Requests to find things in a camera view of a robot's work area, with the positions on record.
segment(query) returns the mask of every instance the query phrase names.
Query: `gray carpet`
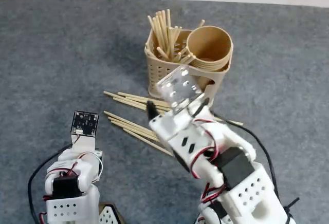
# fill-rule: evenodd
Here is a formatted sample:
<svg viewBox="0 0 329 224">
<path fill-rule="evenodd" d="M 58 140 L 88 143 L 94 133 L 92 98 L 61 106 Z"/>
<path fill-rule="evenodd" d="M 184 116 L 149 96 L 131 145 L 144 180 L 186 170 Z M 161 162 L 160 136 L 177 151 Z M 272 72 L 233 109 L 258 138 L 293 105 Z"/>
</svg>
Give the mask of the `gray carpet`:
<svg viewBox="0 0 329 224">
<path fill-rule="evenodd" d="M 146 15 L 164 8 L 184 28 L 204 18 L 232 35 L 232 67 L 214 110 L 259 135 L 282 202 L 301 197 L 292 209 L 297 223 L 327 223 L 329 10 L 150 0 L 0 0 L 0 222 L 32 223 L 28 178 L 70 140 L 74 110 L 117 110 L 147 125 L 144 112 L 102 92 L 148 94 Z M 175 160 L 104 115 L 97 145 L 105 153 L 101 200 L 115 202 L 128 223 L 192 223 L 200 191 Z M 38 212 L 44 177 L 45 169 L 33 184 Z"/>
</svg>

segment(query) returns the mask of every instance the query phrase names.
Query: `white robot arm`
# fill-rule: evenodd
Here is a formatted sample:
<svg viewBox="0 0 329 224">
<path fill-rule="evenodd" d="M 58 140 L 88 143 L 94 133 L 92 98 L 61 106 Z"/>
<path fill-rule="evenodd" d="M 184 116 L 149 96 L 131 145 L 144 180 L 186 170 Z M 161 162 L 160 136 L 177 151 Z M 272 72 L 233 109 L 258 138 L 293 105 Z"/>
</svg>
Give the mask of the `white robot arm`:
<svg viewBox="0 0 329 224">
<path fill-rule="evenodd" d="M 102 152 L 95 148 L 97 123 L 98 114 L 75 112 L 72 147 L 47 169 L 47 223 L 99 224 L 99 191 L 93 185 L 103 170 Z"/>
<path fill-rule="evenodd" d="M 172 110 L 158 115 L 148 103 L 150 127 L 194 178 L 207 181 L 196 223 L 295 224 L 274 192 L 253 146 L 214 121 L 207 99 L 178 67 L 158 83 Z"/>
</svg>

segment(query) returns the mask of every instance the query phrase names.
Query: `pile of chopsticks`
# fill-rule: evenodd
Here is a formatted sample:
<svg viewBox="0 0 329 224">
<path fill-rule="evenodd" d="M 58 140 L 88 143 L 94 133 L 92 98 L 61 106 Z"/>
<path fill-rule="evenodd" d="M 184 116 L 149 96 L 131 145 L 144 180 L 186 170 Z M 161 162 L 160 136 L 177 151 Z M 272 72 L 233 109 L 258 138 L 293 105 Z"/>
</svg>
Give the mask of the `pile of chopsticks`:
<svg viewBox="0 0 329 224">
<path fill-rule="evenodd" d="M 170 110 L 169 105 L 166 102 L 156 100 L 156 99 L 140 97 L 137 95 L 123 93 L 123 92 L 118 92 L 117 94 L 114 94 L 114 93 L 111 93 L 108 91 L 104 91 L 104 94 L 109 97 L 112 97 L 113 100 L 115 100 L 115 101 L 118 101 L 120 103 L 129 105 L 129 106 L 132 106 L 135 108 L 139 108 L 142 110 L 146 110 L 147 101 L 153 101 L 153 103 L 156 105 L 158 111 L 161 114 L 164 114 L 165 112 Z M 108 115 L 108 119 L 111 121 L 112 124 L 122 128 L 126 133 L 134 136 L 135 138 L 138 138 L 140 141 L 147 143 L 148 145 L 152 146 L 153 148 L 156 148 L 157 150 L 160 150 L 161 152 L 172 156 L 172 154 L 169 151 L 167 151 L 165 148 L 150 141 L 150 140 L 153 140 L 153 141 L 161 144 L 161 142 L 157 138 L 156 134 L 153 131 L 151 131 L 150 129 L 147 129 L 146 127 L 138 125 L 127 119 L 124 119 L 118 115 L 112 114 L 109 111 L 105 110 L 104 113 L 106 115 Z M 215 117 L 215 120 L 222 121 L 220 118 L 217 118 L 217 117 Z M 236 122 L 236 121 L 232 121 L 232 122 L 239 124 L 239 125 L 243 125 L 243 123 L 241 123 L 241 122 Z"/>
<path fill-rule="evenodd" d="M 175 46 L 182 27 L 171 27 L 169 9 L 167 9 L 167 13 L 164 10 L 158 11 L 156 12 L 155 17 L 148 16 L 148 19 L 152 27 L 152 31 L 158 41 L 159 46 L 156 50 L 162 60 L 168 62 L 179 62 L 181 64 L 188 65 L 196 59 L 192 53 L 184 56 L 187 51 L 186 47 L 180 52 L 177 52 L 179 49 L 175 48 Z M 205 20 L 201 20 L 199 27 L 203 26 L 204 23 Z M 148 44 L 146 44 L 146 47 L 147 54 L 151 57 L 157 58 L 157 56 L 155 56 L 149 48 Z"/>
</svg>

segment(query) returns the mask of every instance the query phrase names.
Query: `black circuit board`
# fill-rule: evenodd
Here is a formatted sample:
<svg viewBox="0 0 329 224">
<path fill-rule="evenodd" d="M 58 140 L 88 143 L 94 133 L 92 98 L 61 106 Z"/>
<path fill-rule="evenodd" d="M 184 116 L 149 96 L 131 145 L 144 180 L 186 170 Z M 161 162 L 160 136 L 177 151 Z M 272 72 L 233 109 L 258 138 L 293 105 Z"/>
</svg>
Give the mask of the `black circuit board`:
<svg viewBox="0 0 329 224">
<path fill-rule="evenodd" d="M 99 115 L 84 111 L 75 111 L 71 134 L 95 137 Z"/>
</svg>

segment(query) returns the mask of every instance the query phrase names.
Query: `brown paper cup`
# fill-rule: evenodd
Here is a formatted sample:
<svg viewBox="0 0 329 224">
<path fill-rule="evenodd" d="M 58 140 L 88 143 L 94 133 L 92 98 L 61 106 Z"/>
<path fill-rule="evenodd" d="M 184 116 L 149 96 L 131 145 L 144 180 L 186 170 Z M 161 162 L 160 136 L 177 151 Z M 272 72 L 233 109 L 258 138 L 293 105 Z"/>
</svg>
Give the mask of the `brown paper cup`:
<svg viewBox="0 0 329 224">
<path fill-rule="evenodd" d="M 233 43 L 225 30 L 203 26 L 189 34 L 187 48 L 197 57 L 191 65 L 207 71 L 220 71 L 232 55 Z"/>
</svg>

